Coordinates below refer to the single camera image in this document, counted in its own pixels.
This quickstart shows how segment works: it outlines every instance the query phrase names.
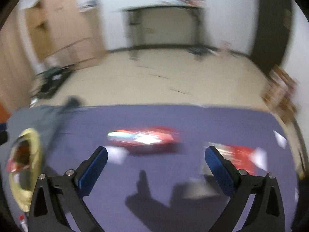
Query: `black desk frame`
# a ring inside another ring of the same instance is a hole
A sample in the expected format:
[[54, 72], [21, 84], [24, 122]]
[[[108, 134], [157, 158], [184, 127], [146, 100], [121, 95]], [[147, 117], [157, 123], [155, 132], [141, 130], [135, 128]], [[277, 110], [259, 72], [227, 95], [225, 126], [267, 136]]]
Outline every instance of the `black desk frame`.
[[[144, 9], [185, 9], [189, 12], [190, 16], [194, 20], [193, 24], [193, 45], [200, 46], [200, 33], [201, 33], [201, 26], [202, 26], [202, 16], [203, 16], [203, 8], [201, 7], [194, 7], [194, 6], [187, 6], [187, 5], [162, 5], [162, 6], [147, 6], [147, 7], [140, 7], [134, 9], [127, 9], [123, 10], [126, 12], [126, 19], [127, 25], [130, 28], [130, 59], [138, 60], [138, 50], [140, 49], [149, 49], [149, 48], [166, 48], [166, 47], [175, 47], [175, 45], [146, 45], [145, 38], [144, 38], [144, 31], [142, 25], [142, 10]], [[134, 27], [140, 26], [137, 29], [137, 34], [134, 33]], [[190, 47], [189, 45], [177, 45], [179, 47]]]

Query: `metal screw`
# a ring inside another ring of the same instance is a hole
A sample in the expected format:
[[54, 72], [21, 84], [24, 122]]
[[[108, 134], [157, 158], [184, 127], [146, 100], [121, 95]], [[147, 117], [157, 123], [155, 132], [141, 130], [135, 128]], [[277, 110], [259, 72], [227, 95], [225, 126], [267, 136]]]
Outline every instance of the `metal screw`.
[[274, 179], [274, 178], [275, 178], [275, 175], [274, 175], [273, 173], [269, 173], [268, 176], [269, 176], [269, 178], [271, 178], [271, 179]]
[[69, 169], [69, 170], [67, 170], [66, 175], [67, 176], [71, 176], [73, 173], [74, 173], [74, 170], [73, 169]]
[[41, 173], [41, 174], [39, 175], [39, 179], [42, 180], [42, 179], [44, 179], [44, 178], [45, 178], [45, 174], [44, 174], [44, 173]]
[[241, 175], [247, 175], [247, 171], [246, 171], [245, 169], [240, 169], [240, 170], [239, 170], [239, 173], [240, 173]]

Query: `red package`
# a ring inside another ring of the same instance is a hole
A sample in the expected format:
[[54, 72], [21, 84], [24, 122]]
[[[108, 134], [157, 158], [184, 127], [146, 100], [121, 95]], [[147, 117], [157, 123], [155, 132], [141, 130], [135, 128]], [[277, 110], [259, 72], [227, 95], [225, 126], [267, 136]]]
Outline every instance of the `red package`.
[[178, 132], [166, 127], [116, 130], [108, 133], [113, 145], [126, 148], [130, 154], [169, 153], [176, 151]]
[[251, 161], [251, 155], [254, 149], [244, 146], [227, 146], [216, 143], [209, 143], [209, 146], [215, 146], [219, 153], [227, 160], [230, 160], [238, 169], [245, 169], [250, 175], [255, 175], [255, 165]]

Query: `desk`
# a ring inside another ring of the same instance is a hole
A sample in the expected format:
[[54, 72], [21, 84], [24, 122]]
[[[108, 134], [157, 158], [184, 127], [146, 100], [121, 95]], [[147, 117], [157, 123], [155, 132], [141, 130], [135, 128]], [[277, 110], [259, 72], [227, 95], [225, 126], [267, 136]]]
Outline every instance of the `desk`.
[[[147, 126], [178, 129], [182, 152], [128, 156], [121, 165], [107, 163], [91, 194], [84, 198], [106, 232], [208, 231], [224, 210], [226, 196], [183, 198], [184, 186], [191, 178], [203, 179], [200, 165], [207, 142], [260, 147], [267, 152], [268, 171], [279, 183], [286, 231], [290, 232], [296, 209], [294, 162], [289, 144], [285, 149], [278, 145], [273, 130], [282, 136], [284, 131], [267, 112], [192, 105], [80, 107], [55, 135], [47, 163], [63, 175], [67, 169], [77, 168], [98, 146], [107, 145], [108, 132]], [[137, 184], [141, 173], [146, 174], [146, 180]], [[256, 168], [256, 173], [265, 176], [267, 172]], [[138, 188], [140, 198], [136, 196]], [[242, 227], [252, 201], [250, 196], [237, 229]], [[67, 218], [71, 224], [72, 217]]]
[[[190, 16], [194, 20], [193, 24], [193, 45], [199, 46], [201, 44], [200, 41], [200, 28], [202, 26], [202, 11], [203, 8], [199, 6], [192, 6], [189, 4], [154, 4], [148, 6], [139, 6], [139, 7], [129, 7], [125, 8], [122, 11], [126, 13], [127, 25], [131, 30], [131, 51], [130, 57], [131, 59], [138, 59], [138, 50], [139, 49], [147, 49], [154, 47], [162, 47], [162, 45], [152, 45], [147, 46], [144, 41], [144, 31], [142, 26], [142, 11], [146, 9], [184, 9], [189, 12]], [[138, 27], [137, 34], [134, 33], [134, 27]]]

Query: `tiled floor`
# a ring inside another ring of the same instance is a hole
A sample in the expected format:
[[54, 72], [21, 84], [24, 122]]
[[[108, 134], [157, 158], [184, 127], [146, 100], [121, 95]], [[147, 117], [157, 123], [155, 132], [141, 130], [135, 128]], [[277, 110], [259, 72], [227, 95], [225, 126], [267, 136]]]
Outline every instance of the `tiled floor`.
[[[51, 100], [39, 104], [62, 104], [68, 95], [83, 105], [199, 104], [245, 107], [267, 111], [260, 94], [267, 82], [246, 57], [225, 59], [208, 55], [201, 62], [185, 50], [144, 50], [138, 61], [128, 52], [109, 54], [102, 64], [78, 70]], [[292, 125], [284, 128], [299, 167], [299, 142]]]

